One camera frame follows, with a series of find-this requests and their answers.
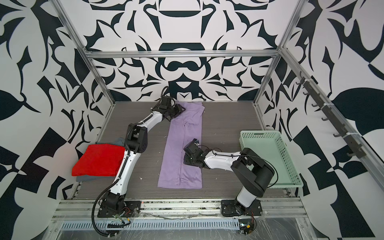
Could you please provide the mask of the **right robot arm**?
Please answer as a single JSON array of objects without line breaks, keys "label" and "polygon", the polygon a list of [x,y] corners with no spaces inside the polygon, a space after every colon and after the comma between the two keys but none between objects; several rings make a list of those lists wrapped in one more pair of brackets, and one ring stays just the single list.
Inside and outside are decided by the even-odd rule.
[{"label": "right robot arm", "polygon": [[222,153],[209,148],[202,150],[196,139],[187,144],[184,151],[185,165],[230,171],[243,185],[234,200],[222,200],[223,216],[245,216],[261,211],[257,198],[263,197],[266,190],[273,186],[273,177],[278,177],[277,170],[268,161],[250,148],[235,153]]}]

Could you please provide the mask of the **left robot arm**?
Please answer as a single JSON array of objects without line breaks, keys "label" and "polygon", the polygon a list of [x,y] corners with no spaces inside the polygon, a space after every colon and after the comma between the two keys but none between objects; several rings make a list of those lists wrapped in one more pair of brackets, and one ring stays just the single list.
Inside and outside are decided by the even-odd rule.
[{"label": "left robot arm", "polygon": [[185,110],[172,97],[160,97],[146,118],[128,126],[124,141],[125,152],[119,171],[113,184],[103,190],[94,203],[95,206],[100,205],[99,218],[118,218],[124,214],[128,183],[137,161],[148,147],[149,131],[163,120],[177,118]]}]

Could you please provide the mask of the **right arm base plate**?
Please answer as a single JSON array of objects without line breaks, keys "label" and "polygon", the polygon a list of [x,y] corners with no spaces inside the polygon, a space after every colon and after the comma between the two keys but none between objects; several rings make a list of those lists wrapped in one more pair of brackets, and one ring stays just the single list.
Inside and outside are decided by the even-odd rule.
[{"label": "right arm base plate", "polygon": [[247,208],[237,200],[221,200],[221,214],[224,217],[261,216],[262,211],[261,202],[257,199]]}]

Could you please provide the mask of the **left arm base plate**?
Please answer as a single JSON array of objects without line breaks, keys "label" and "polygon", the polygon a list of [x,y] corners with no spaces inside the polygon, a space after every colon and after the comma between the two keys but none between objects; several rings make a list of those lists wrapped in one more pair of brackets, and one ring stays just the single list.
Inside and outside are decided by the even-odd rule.
[{"label": "left arm base plate", "polygon": [[124,201],[111,207],[108,206],[107,203],[102,202],[97,217],[112,218],[117,214],[119,214],[120,217],[132,217],[134,214],[140,212],[141,204],[142,201]]}]

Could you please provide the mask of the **purple t shirt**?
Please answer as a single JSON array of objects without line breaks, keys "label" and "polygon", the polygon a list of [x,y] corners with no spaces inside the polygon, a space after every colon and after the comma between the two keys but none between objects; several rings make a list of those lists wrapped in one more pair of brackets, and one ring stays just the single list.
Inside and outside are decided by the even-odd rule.
[{"label": "purple t shirt", "polygon": [[202,140],[202,103],[181,102],[186,110],[171,120],[165,146],[158,187],[165,189],[201,189],[202,171],[198,167],[184,164],[186,147],[194,139]]}]

